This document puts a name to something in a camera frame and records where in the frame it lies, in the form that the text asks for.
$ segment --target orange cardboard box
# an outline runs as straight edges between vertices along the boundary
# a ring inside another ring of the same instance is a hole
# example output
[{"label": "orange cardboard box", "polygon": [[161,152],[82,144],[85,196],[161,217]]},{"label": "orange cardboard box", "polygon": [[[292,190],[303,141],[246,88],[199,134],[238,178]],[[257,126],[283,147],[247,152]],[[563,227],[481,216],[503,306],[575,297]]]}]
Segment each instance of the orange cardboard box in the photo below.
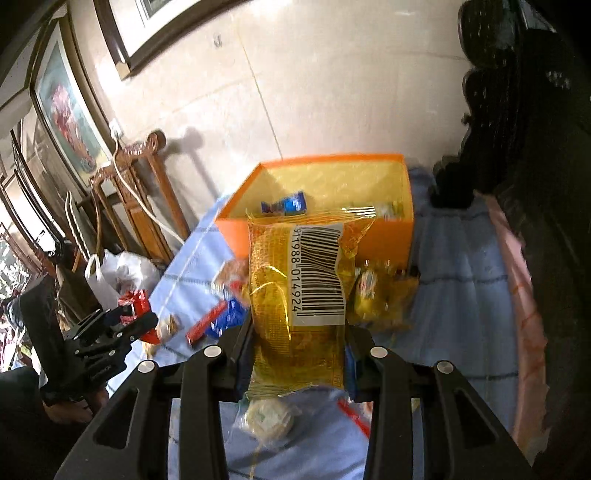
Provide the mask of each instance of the orange cardboard box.
[{"label": "orange cardboard box", "polygon": [[413,199],[408,170],[400,154],[351,154],[303,157],[257,165],[216,219],[238,258],[248,258],[246,212],[256,215],[261,201],[272,203],[299,190],[308,212],[380,203],[402,204],[402,216],[378,218],[361,240],[357,263],[390,260],[407,268],[413,241]]}]

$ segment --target blue candy wrapper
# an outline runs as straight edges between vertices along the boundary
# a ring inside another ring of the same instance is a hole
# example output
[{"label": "blue candy wrapper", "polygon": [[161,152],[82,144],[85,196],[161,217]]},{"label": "blue candy wrapper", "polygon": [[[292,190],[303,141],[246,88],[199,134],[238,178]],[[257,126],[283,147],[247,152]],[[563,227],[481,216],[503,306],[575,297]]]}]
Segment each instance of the blue candy wrapper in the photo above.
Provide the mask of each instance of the blue candy wrapper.
[{"label": "blue candy wrapper", "polygon": [[242,325],[248,308],[236,298],[228,300],[228,308],[214,322],[207,327],[205,334],[211,338],[220,338],[224,330]]},{"label": "blue candy wrapper", "polygon": [[291,213],[303,213],[306,211],[304,192],[300,191],[294,193],[293,195],[272,204],[261,202],[261,210],[263,213],[283,213],[285,215]]}]

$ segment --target blue bedsheet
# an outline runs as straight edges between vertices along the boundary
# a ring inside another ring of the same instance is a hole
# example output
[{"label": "blue bedsheet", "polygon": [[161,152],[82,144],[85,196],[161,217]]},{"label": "blue bedsheet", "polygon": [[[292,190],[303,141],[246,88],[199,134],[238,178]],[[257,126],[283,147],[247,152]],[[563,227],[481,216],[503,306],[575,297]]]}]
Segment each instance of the blue bedsheet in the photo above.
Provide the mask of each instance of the blue bedsheet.
[{"label": "blue bedsheet", "polygon": [[[513,425],[517,404],[517,336],[505,266],[484,201],[476,198],[468,210],[437,210],[430,206],[427,189],[432,176],[410,171],[415,211],[412,259],[421,271],[420,286],[411,311],[413,328],[375,338],[405,360],[432,365],[452,361],[487,401],[503,425]],[[159,317],[174,313],[185,330],[208,312],[216,299],[199,281],[211,280],[232,253],[214,219],[223,206],[220,199],[193,231],[150,297]],[[183,333],[176,335],[155,360],[160,365],[187,359],[193,350]],[[127,360],[128,369],[115,377],[116,388],[144,359],[136,342]],[[235,404],[222,404],[230,478],[264,480],[361,479],[368,442],[361,431],[336,406],[343,393],[330,388],[297,392],[287,401],[300,415],[285,448],[259,449],[253,438],[232,424]],[[418,442],[419,412],[413,417]],[[169,479],[178,478],[178,405],[173,407],[169,448]],[[423,451],[414,449],[415,478],[423,477]]]}]

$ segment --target metal screw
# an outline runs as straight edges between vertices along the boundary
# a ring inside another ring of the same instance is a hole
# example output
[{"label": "metal screw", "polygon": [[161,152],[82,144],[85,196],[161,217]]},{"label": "metal screw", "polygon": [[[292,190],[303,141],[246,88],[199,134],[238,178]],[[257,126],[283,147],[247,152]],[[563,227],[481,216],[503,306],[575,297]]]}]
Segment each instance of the metal screw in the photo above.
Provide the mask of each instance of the metal screw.
[{"label": "metal screw", "polygon": [[214,358],[222,353],[222,349],[217,345],[210,345],[203,351],[203,353],[205,353],[205,356],[208,356],[209,358]]},{"label": "metal screw", "polygon": [[138,365],[138,371],[141,374],[146,374],[148,372],[151,372],[154,369],[155,365],[156,364],[152,360],[144,360]]},{"label": "metal screw", "polygon": [[442,374],[450,374],[453,372],[453,365],[450,362],[439,362],[437,364],[437,369]]},{"label": "metal screw", "polygon": [[374,358],[384,358],[388,355],[388,351],[383,346],[375,346],[369,351],[369,353],[371,353],[371,356]]}]

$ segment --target red stick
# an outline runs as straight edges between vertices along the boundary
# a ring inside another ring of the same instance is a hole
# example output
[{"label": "red stick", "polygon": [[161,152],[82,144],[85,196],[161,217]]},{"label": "red stick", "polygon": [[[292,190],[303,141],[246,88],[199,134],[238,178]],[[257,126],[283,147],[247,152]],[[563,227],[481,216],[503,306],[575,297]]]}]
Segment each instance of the red stick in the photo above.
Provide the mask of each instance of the red stick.
[{"label": "red stick", "polygon": [[207,327],[209,327],[209,325],[218,318],[224,310],[226,310],[227,306],[227,301],[222,300],[189,329],[187,332],[187,341],[189,342],[189,345],[193,346],[193,344],[203,336]]},{"label": "red stick", "polygon": [[369,434],[371,432],[371,427],[369,425],[367,425],[367,423],[363,420],[363,418],[360,417],[357,414],[357,412],[349,406],[349,404],[345,401],[345,399],[340,398],[336,404],[339,406],[341,411],[345,415],[347,415],[353,421],[353,423],[355,423],[359,427],[359,430],[361,430],[361,432],[367,438],[369,438]]}]

